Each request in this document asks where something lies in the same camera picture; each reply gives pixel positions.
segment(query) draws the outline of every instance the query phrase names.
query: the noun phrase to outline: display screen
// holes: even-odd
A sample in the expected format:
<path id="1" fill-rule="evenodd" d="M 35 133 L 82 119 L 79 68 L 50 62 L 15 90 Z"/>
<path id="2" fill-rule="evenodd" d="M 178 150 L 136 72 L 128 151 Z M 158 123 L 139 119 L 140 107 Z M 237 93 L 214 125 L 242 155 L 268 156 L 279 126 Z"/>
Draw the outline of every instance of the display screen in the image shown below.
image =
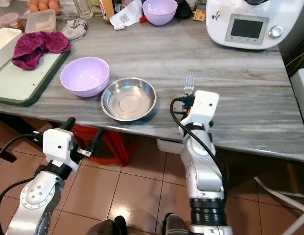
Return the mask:
<path id="1" fill-rule="evenodd" d="M 231 31 L 231 36 L 259 38 L 262 26 L 263 22 L 260 21 L 246 21 L 235 19 Z"/>

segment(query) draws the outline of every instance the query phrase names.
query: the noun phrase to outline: marble countertop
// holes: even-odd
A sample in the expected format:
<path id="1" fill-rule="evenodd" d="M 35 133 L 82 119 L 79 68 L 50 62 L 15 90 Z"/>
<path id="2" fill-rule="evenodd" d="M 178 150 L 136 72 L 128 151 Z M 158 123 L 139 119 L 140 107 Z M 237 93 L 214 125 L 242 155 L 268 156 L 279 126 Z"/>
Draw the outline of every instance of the marble countertop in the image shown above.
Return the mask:
<path id="1" fill-rule="evenodd" d="M 62 29 L 66 22 L 58 22 Z M 157 93 L 153 111 L 130 123 L 104 114 L 100 96 L 81 98 L 60 83 L 62 69 L 84 56 L 104 59 L 110 66 L 110 83 L 139 77 Z M 189 70 L 196 73 L 195 90 L 219 93 L 210 129 L 218 147 L 304 162 L 304 125 L 278 50 L 251 51 L 223 47 L 208 36 L 204 23 L 172 20 L 162 27 L 137 23 L 114 31 L 102 20 L 90 22 L 82 40 L 72 43 L 70 56 L 41 98 L 32 106 L 0 103 L 0 112 L 181 141 L 169 104 L 181 96 Z"/>

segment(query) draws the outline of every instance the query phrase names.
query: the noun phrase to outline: cutting board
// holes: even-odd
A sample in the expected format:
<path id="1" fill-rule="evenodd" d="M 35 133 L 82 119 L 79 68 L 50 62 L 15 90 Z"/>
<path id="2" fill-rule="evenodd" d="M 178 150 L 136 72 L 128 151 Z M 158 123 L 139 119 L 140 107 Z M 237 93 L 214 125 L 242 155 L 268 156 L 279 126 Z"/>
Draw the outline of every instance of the cutting board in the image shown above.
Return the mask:
<path id="1" fill-rule="evenodd" d="M 44 54 L 32 71 L 20 69 L 8 61 L 0 69 L 0 102 L 18 106 L 34 104 L 69 54 L 70 51 Z"/>

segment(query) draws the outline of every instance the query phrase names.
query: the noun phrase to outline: fork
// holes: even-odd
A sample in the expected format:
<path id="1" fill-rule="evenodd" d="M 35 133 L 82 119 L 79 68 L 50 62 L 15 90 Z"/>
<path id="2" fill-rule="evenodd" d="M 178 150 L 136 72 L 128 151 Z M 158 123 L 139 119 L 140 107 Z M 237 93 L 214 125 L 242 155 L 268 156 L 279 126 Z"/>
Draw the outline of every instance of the fork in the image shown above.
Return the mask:
<path id="1" fill-rule="evenodd" d="M 190 70 L 186 78 L 186 85 L 184 89 L 185 94 L 191 95 L 193 93 L 194 79 L 195 79 L 195 72 L 193 70 Z"/>

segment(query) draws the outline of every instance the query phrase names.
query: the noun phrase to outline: stainless steel bowl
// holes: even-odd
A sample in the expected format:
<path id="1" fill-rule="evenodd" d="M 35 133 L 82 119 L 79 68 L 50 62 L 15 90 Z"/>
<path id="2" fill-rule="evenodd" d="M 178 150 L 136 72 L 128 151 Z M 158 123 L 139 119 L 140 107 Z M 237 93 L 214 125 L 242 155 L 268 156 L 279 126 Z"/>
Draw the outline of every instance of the stainless steel bowl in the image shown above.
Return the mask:
<path id="1" fill-rule="evenodd" d="M 155 106 L 156 92 L 151 84 L 136 78 L 122 78 L 109 85 L 102 94 L 101 106 L 118 121 L 134 121 L 146 116 Z"/>

